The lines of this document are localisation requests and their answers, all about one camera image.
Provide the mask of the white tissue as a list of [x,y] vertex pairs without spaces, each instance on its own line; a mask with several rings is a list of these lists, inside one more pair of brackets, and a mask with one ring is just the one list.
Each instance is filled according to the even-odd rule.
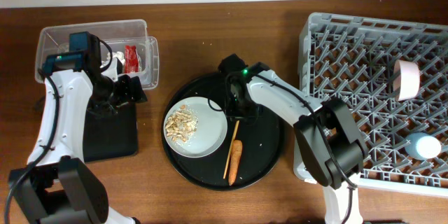
[[[113,52],[113,58],[117,58],[121,62],[122,66],[123,67],[125,66],[126,61],[125,61],[125,54],[123,52],[121,52],[121,51]],[[107,56],[106,56],[106,60],[103,61],[101,65],[103,67],[105,67],[109,63],[110,59],[111,59],[111,55],[108,52]]]

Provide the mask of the blue cup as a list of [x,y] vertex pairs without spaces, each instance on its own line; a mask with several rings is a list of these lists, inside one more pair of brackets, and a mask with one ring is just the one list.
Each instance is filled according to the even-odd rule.
[[405,147],[407,154],[416,160],[428,160],[437,157],[442,146],[434,136],[423,132],[409,134],[406,138],[409,144]]

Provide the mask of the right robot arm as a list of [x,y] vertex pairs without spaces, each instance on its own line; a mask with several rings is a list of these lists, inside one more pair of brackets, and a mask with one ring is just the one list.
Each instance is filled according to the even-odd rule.
[[323,188],[325,222],[362,223],[358,182],[368,149],[347,104],[307,96],[262,62],[221,62],[218,70],[225,75],[228,99],[240,111],[261,105],[293,127],[295,154]]

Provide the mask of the red snack wrapper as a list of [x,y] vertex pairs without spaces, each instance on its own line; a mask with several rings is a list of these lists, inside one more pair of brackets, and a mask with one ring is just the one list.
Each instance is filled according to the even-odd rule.
[[138,73],[142,70],[141,58],[137,53],[137,47],[135,45],[125,46],[125,73]]

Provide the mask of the grey plate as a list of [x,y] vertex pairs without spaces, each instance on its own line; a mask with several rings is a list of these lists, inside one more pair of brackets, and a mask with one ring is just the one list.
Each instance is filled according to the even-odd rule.
[[[185,143],[168,140],[164,129],[168,114],[182,104],[193,109],[198,119],[196,133]],[[212,154],[224,142],[227,132],[228,121],[224,112],[217,103],[205,97],[188,97],[176,102],[168,110],[162,124],[162,135],[169,147],[187,158],[203,158]]]

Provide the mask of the orange carrot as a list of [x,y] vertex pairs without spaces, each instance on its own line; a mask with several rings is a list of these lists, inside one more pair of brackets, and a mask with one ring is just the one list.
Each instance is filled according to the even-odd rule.
[[229,185],[233,185],[236,178],[237,178],[237,172],[239,168],[239,161],[242,156],[242,149],[243,144],[240,140],[234,140],[232,144],[232,150],[230,154],[230,169],[229,169],[229,176],[228,176],[228,183]]

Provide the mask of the food scraps pile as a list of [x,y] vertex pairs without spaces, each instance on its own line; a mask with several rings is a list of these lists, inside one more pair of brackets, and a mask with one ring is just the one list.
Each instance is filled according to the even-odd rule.
[[198,119],[195,111],[188,105],[182,104],[168,114],[164,124],[164,131],[168,140],[185,143],[197,131]]

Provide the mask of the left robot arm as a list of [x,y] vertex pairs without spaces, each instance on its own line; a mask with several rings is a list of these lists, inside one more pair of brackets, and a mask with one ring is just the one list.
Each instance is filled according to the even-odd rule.
[[38,139],[26,167],[8,179],[6,204],[15,200],[29,223],[138,223],[109,206],[104,185],[84,163],[88,109],[104,115],[146,100],[139,78],[118,75],[118,64],[102,66],[100,57],[81,51],[46,58]]

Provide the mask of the wooden chopstick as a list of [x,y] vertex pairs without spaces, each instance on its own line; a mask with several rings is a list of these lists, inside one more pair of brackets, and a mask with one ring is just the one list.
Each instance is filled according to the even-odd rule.
[[227,160],[226,160],[226,163],[225,163],[225,170],[224,170],[224,173],[223,173],[223,179],[226,178],[227,173],[228,173],[228,167],[229,167],[230,158],[231,158],[231,152],[232,152],[232,145],[233,145],[233,142],[234,142],[234,140],[235,140],[235,138],[237,136],[237,131],[239,129],[239,123],[240,123],[240,121],[237,120],[236,123],[235,123],[235,126],[234,126],[234,131],[232,133],[230,147],[229,147],[228,154],[227,154]]

